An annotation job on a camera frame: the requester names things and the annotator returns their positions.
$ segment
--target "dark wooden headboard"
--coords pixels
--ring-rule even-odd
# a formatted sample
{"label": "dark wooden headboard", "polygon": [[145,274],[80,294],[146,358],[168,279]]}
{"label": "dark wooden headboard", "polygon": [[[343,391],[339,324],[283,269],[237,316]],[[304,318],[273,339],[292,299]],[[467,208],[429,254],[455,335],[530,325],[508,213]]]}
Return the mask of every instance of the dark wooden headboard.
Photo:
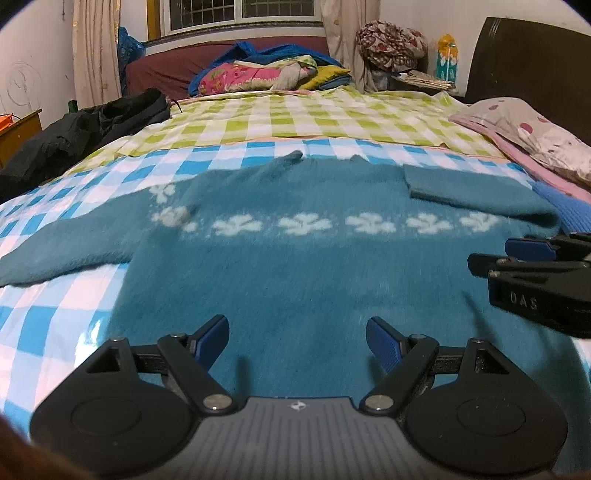
{"label": "dark wooden headboard", "polygon": [[487,18],[466,102],[518,97],[591,145],[591,37],[525,20]]}

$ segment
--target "orange object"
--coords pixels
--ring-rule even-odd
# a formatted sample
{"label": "orange object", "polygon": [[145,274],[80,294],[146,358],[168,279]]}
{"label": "orange object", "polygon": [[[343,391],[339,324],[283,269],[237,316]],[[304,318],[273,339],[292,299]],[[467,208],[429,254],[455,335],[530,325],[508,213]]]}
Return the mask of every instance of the orange object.
{"label": "orange object", "polygon": [[456,83],[457,78],[457,45],[448,33],[437,42],[437,72],[435,76],[441,80]]}
{"label": "orange object", "polygon": [[14,121],[12,120],[12,114],[9,113],[8,115],[0,115],[0,130],[12,125]]}

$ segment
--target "yellow cloth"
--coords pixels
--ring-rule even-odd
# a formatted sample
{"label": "yellow cloth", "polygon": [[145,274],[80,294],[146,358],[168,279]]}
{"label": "yellow cloth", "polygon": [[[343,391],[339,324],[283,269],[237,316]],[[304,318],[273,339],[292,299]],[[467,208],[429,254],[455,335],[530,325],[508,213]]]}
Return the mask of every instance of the yellow cloth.
{"label": "yellow cloth", "polygon": [[346,75],[350,73],[349,69],[342,69],[335,65],[327,65],[325,67],[318,67],[318,73],[313,77],[307,79],[304,83],[298,86],[300,90],[316,90],[318,85],[328,82],[339,75]]}

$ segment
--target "pink pillow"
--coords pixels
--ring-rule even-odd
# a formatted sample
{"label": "pink pillow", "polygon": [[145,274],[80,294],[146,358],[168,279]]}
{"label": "pink pillow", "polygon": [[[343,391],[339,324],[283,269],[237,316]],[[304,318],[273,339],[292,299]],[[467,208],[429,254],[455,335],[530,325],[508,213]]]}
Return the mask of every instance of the pink pillow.
{"label": "pink pillow", "polygon": [[269,90],[281,74],[280,69],[257,69],[233,63],[215,67],[199,83],[201,95]]}

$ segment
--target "pink floral fabric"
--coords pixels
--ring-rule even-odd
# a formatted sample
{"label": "pink floral fabric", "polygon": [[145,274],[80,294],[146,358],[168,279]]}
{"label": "pink floral fabric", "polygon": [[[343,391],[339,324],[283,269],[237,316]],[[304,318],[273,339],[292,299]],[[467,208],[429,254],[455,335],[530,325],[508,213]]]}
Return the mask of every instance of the pink floral fabric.
{"label": "pink floral fabric", "polygon": [[427,52],[427,40],[410,28],[374,20],[356,35],[362,55],[387,72],[404,72],[417,67],[417,60]]}
{"label": "pink floral fabric", "polygon": [[247,90],[268,90],[280,74],[281,69],[257,69],[223,63],[202,78],[199,83],[199,93],[216,95]]}

